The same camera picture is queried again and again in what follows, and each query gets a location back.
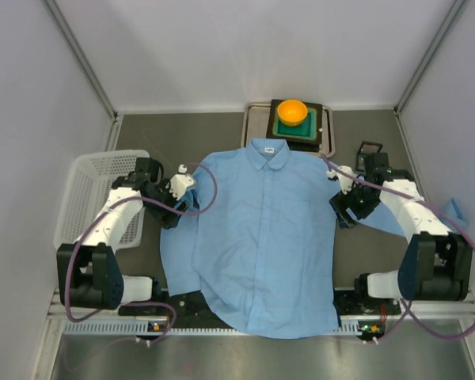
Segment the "light blue button shirt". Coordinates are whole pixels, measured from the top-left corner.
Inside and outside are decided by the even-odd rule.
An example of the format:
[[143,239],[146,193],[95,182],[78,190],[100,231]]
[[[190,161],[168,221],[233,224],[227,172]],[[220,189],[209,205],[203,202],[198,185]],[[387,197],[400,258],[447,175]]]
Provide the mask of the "light blue button shirt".
[[254,139],[206,156],[186,199],[203,208],[163,230],[161,262],[172,296],[199,291],[222,321],[274,339],[338,328],[333,303],[339,185],[325,163],[281,139]]

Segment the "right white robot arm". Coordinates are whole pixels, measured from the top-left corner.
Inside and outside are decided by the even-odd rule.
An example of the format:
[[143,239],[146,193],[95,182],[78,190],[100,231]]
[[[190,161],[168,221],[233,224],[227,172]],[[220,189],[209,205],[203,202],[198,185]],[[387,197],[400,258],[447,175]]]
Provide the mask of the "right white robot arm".
[[411,173],[393,169],[385,153],[364,159],[364,173],[328,166],[327,177],[340,185],[329,201],[338,223],[352,228],[379,206],[395,218],[408,243],[398,270],[363,274],[355,284],[367,298],[407,301],[462,301],[469,289],[473,250],[430,210]]

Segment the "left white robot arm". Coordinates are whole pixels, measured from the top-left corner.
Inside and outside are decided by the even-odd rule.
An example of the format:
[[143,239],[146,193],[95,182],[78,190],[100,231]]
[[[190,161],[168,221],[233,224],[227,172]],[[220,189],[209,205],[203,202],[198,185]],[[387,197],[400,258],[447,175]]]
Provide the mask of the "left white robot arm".
[[181,165],[171,178],[153,158],[137,158],[135,168],[112,183],[96,218],[74,242],[56,252],[60,301],[66,307],[115,310],[134,302],[156,301],[162,294],[152,276],[120,271],[116,252],[132,219],[149,211],[163,228],[177,226],[188,211],[185,194],[196,179]]

